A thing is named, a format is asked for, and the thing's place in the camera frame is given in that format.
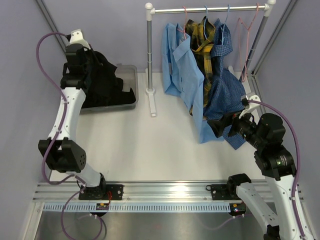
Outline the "black shirt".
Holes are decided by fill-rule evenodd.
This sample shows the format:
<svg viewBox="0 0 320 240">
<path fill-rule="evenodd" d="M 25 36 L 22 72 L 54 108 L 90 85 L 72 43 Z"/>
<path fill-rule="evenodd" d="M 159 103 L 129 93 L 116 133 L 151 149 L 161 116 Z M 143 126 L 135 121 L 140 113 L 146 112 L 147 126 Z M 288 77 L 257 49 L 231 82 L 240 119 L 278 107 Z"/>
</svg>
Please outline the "black shirt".
<svg viewBox="0 0 320 240">
<path fill-rule="evenodd" d="M 91 85 L 84 101 L 84 103 L 88 101 L 87 108 L 94 103 L 99 105 L 109 103 L 113 94 L 121 92 L 123 88 L 123 80 L 117 80 L 115 75 L 117 67 L 110 63 L 102 53 L 98 51 L 94 53 L 100 65 L 96 71 L 92 72 Z"/>
</svg>

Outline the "dark blue checked shirt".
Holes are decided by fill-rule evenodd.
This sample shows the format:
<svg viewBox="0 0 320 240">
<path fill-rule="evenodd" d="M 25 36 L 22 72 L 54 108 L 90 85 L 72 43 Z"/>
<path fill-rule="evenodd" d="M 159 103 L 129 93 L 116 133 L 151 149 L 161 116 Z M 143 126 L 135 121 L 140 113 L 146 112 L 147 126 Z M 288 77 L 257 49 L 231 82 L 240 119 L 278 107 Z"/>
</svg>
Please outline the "dark blue checked shirt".
<svg viewBox="0 0 320 240">
<path fill-rule="evenodd" d="M 213 83 L 209 92 L 209 103 L 204 110 L 207 120 L 220 120 L 224 114 L 243 110 L 241 97 L 245 95 L 243 84 L 226 68 L 224 57 L 233 51 L 230 30 L 226 26 L 222 45 L 222 22 L 217 19 L 214 46 L 210 52 Z"/>
</svg>

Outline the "blue hanger for checked shirt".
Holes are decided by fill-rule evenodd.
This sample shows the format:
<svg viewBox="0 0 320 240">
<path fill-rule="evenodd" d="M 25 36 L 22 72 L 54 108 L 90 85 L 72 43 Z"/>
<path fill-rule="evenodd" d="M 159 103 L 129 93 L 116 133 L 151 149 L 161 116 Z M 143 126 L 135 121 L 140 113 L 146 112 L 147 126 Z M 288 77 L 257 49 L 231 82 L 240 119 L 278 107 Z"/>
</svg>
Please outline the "blue hanger for checked shirt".
<svg viewBox="0 0 320 240">
<path fill-rule="evenodd" d="M 229 13 L 230 13 L 230 5 L 228 4 L 226 18 L 224 23 L 221 25 L 221 44 L 222 45 L 224 45 L 224 41 L 225 41 L 225 29 L 226 29 Z"/>
</svg>

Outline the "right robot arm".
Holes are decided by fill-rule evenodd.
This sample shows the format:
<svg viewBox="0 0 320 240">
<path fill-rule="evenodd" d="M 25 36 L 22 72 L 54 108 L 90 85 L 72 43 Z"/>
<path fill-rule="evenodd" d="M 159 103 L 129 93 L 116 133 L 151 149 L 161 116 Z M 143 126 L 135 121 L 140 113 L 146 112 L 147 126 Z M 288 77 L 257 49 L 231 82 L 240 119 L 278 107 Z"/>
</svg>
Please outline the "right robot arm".
<svg viewBox="0 0 320 240">
<path fill-rule="evenodd" d="M 209 120 L 215 136 L 220 137 L 226 127 L 229 135 L 240 135 L 255 148 L 255 163 L 265 177 L 272 194 L 272 210 L 256 192 L 251 179 L 245 174 L 228 178 L 226 193 L 230 198 L 243 201 L 264 232 L 265 240 L 312 240 L 314 236 L 306 221 L 294 180 L 298 170 L 291 153 L 283 146 L 286 129 L 280 116 L 265 113 L 258 123 L 251 114 L 240 117 L 238 112 L 224 115 L 220 120 Z"/>
</svg>

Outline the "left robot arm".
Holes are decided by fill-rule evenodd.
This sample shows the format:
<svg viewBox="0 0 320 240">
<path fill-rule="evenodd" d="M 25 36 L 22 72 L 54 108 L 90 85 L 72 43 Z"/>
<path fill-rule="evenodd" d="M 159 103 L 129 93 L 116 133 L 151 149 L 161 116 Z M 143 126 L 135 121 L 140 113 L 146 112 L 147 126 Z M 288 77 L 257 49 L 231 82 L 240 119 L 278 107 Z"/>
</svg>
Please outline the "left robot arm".
<svg viewBox="0 0 320 240">
<path fill-rule="evenodd" d="M 42 155 L 41 171 L 43 178 L 51 185 L 46 168 L 67 174 L 63 181 L 74 177 L 81 182 L 80 199 L 103 199 L 108 192 L 102 173 L 87 163 L 86 151 L 76 142 L 78 119 L 91 85 L 92 73 L 101 66 L 91 45 L 71 43 L 65 49 L 66 63 L 58 90 L 60 103 L 57 116 L 47 139 L 38 142 Z"/>
</svg>

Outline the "light blue shirt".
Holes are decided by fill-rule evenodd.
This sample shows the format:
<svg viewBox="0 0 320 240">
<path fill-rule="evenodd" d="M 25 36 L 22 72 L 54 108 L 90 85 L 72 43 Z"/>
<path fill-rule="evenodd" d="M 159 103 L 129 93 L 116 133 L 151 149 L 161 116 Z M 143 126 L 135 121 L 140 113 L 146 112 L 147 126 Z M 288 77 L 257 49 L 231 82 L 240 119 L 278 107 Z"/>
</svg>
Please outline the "light blue shirt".
<svg viewBox="0 0 320 240">
<path fill-rule="evenodd" d="M 194 121 L 200 144 L 219 141 L 204 119 L 204 74 L 197 66 L 190 48 L 191 37 L 180 24 L 168 23 L 161 42 L 163 90 L 183 100 L 186 111 Z"/>
</svg>

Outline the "yellow plaid shirt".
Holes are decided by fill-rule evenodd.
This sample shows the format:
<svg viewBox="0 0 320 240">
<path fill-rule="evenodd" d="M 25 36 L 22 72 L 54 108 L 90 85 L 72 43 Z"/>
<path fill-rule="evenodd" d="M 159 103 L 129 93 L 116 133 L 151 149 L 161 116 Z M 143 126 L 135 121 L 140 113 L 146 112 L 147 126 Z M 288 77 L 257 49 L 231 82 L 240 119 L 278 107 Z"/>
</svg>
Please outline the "yellow plaid shirt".
<svg viewBox="0 0 320 240">
<path fill-rule="evenodd" d="M 190 36 L 190 48 L 193 52 L 196 64 L 204 76 L 203 81 L 203 109 L 205 110 L 210 101 L 210 90 L 213 85 L 213 67 L 211 50 L 214 46 L 216 27 L 208 20 L 206 22 L 207 39 L 203 33 L 204 18 L 200 23 L 189 19 L 185 26 L 185 32 Z"/>
</svg>

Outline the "blue hanger for plaid shirt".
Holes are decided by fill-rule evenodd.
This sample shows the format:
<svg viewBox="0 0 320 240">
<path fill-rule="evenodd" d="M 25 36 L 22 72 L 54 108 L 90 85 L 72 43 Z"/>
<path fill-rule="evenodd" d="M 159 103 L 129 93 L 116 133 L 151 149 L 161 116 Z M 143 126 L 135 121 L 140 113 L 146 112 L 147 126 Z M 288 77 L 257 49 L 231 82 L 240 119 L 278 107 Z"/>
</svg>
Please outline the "blue hanger for plaid shirt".
<svg viewBox="0 0 320 240">
<path fill-rule="evenodd" d="M 208 20 L 208 7 L 206 5 L 204 5 L 205 8 L 205 17 L 204 17 L 204 21 L 203 21 L 203 35 L 204 35 L 204 39 L 206 40 L 207 37 L 207 33 L 206 33 L 206 24 L 207 24 L 207 20 Z"/>
</svg>

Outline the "clear plastic storage bin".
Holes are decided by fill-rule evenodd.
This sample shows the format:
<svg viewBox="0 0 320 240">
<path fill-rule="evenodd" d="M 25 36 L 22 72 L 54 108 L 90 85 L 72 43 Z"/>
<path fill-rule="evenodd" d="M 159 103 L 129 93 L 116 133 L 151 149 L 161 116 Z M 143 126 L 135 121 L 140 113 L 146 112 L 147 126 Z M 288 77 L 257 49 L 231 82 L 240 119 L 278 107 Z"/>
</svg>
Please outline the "clear plastic storage bin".
<svg viewBox="0 0 320 240">
<path fill-rule="evenodd" d="M 136 107 L 139 100 L 138 73 L 134 65 L 117 64 L 115 69 L 117 80 L 122 80 L 121 92 L 114 93 L 107 104 L 94 103 L 87 107 L 87 100 L 82 106 L 81 113 L 89 112 L 114 112 L 132 110 Z"/>
</svg>

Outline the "metal clothes rack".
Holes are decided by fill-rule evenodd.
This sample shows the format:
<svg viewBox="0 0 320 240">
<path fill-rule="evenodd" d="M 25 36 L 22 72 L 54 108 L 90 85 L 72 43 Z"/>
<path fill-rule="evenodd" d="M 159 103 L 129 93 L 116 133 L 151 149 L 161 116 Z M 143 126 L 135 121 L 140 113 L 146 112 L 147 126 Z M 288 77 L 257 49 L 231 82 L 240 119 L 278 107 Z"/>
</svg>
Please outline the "metal clothes rack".
<svg viewBox="0 0 320 240">
<path fill-rule="evenodd" d="M 156 117 L 156 100 L 155 100 L 155 88 L 153 86 L 153 51 L 152 51 L 152 19 L 154 15 L 160 14 L 180 14 L 180 13 L 215 13 L 215 12 L 239 12 L 239 11 L 263 11 L 263 17 L 255 38 L 253 40 L 251 48 L 249 44 L 246 44 L 246 59 L 244 67 L 240 74 L 240 81 L 242 81 L 248 74 L 247 71 L 251 64 L 252 58 L 255 54 L 256 48 L 266 26 L 266 23 L 269 19 L 269 16 L 276 4 L 275 0 L 268 0 L 264 4 L 256 4 L 252 6 L 218 6 L 218 7 L 194 7 L 194 8 L 169 8 L 169 9 L 156 9 L 153 4 L 147 2 L 144 6 L 145 8 L 145 18 L 146 18 L 146 35 L 147 35 L 147 88 L 145 90 L 146 95 L 148 96 L 150 116 Z"/>
</svg>

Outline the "right aluminium frame post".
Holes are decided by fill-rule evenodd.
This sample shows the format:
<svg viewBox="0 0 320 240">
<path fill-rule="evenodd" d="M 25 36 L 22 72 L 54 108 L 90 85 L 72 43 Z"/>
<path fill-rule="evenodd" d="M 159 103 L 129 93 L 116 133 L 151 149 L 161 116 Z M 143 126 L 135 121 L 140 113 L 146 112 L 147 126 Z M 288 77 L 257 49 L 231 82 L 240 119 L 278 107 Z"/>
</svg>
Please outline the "right aluminium frame post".
<svg viewBox="0 0 320 240">
<path fill-rule="evenodd" d="M 255 77 L 299 0 L 290 0 L 251 74 Z"/>
</svg>

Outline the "aluminium frame post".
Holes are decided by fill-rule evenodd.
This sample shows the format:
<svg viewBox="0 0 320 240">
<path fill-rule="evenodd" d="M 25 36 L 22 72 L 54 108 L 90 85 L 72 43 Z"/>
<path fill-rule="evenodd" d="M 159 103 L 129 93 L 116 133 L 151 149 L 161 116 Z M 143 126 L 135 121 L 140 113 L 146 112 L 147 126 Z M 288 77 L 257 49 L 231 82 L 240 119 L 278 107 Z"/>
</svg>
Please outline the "aluminium frame post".
<svg viewBox="0 0 320 240">
<path fill-rule="evenodd" d="M 46 6 L 46 3 L 44 0 L 34 0 L 36 6 L 38 7 L 38 9 L 40 10 L 45 22 L 47 23 L 49 29 L 51 32 L 58 32 L 58 28 L 55 24 L 55 21 L 48 9 L 48 7 Z M 58 43 L 60 49 L 64 52 L 65 48 L 66 48 L 66 43 L 63 40 L 63 37 L 60 35 L 55 35 L 55 40 Z"/>
<path fill-rule="evenodd" d="M 251 74 L 255 77 L 299 0 L 290 0 Z"/>
</svg>

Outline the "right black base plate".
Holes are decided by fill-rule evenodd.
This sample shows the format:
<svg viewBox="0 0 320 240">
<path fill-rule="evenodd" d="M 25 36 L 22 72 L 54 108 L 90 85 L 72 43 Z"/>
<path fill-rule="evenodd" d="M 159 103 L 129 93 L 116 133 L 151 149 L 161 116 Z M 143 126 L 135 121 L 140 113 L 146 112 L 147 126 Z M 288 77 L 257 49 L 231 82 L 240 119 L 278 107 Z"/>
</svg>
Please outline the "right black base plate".
<svg viewBox="0 0 320 240">
<path fill-rule="evenodd" d="M 212 200 L 240 200 L 236 193 L 227 184 L 209 184 L 205 189 L 210 192 Z"/>
</svg>

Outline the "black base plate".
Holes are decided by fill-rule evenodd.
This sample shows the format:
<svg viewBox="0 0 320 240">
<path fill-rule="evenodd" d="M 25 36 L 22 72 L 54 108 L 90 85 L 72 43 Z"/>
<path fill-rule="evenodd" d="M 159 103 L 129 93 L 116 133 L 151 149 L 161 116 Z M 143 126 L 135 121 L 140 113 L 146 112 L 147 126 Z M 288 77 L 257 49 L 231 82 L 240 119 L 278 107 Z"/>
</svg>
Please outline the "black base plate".
<svg viewBox="0 0 320 240">
<path fill-rule="evenodd" d="M 88 187 L 85 190 L 81 190 L 78 199 L 83 201 L 121 201 L 123 199 L 123 192 L 123 184 L 107 184 L 105 186 Z"/>
<path fill-rule="evenodd" d="M 212 200 L 240 200 L 236 193 L 227 184 L 209 184 L 205 189 L 210 192 Z"/>
</svg>

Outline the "left aluminium frame post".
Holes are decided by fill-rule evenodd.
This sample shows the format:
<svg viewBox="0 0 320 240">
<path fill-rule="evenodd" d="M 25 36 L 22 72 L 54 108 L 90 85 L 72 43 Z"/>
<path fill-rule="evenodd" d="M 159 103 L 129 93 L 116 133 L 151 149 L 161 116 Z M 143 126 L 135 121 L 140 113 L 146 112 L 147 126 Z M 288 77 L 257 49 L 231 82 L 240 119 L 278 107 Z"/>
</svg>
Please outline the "left aluminium frame post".
<svg viewBox="0 0 320 240">
<path fill-rule="evenodd" d="M 55 24 L 55 21 L 48 9 L 48 7 L 46 6 L 46 3 L 44 0 L 34 0 L 36 6 L 38 7 L 38 9 L 40 10 L 45 22 L 47 23 L 49 29 L 51 32 L 58 32 L 58 28 Z M 58 43 L 60 49 L 64 52 L 65 48 L 66 48 L 66 43 L 63 40 L 63 37 L 60 35 L 55 35 L 55 40 Z"/>
</svg>

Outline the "aluminium mounting rail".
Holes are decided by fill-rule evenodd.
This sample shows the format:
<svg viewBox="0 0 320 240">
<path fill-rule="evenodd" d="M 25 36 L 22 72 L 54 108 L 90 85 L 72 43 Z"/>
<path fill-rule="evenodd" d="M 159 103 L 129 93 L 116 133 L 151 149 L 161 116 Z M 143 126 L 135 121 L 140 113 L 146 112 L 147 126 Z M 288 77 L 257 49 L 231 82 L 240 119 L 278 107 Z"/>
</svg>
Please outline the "aluminium mounting rail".
<svg viewBox="0 0 320 240">
<path fill-rule="evenodd" d="M 123 185 L 122 198 L 115 200 L 116 193 L 112 193 L 113 204 L 129 203 L 240 203 L 239 199 L 212 199 L 208 190 L 210 182 L 205 181 L 123 181 L 111 182 Z M 72 202 L 80 202 L 76 194 L 80 188 L 75 181 L 67 181 L 60 185 L 50 185 L 40 182 L 33 195 L 33 202 L 65 203 L 69 198 Z"/>
</svg>

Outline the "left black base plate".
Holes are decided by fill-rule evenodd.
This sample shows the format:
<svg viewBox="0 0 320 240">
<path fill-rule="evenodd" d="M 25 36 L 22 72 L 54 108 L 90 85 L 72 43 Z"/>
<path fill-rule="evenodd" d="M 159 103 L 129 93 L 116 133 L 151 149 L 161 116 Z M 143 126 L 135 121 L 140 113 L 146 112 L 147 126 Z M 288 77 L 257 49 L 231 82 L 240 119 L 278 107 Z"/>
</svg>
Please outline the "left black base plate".
<svg viewBox="0 0 320 240">
<path fill-rule="evenodd" d="M 123 184 L 107 184 L 105 186 L 88 187 L 85 190 L 81 190 L 78 199 L 83 201 L 121 201 L 123 199 L 123 192 Z"/>
</svg>

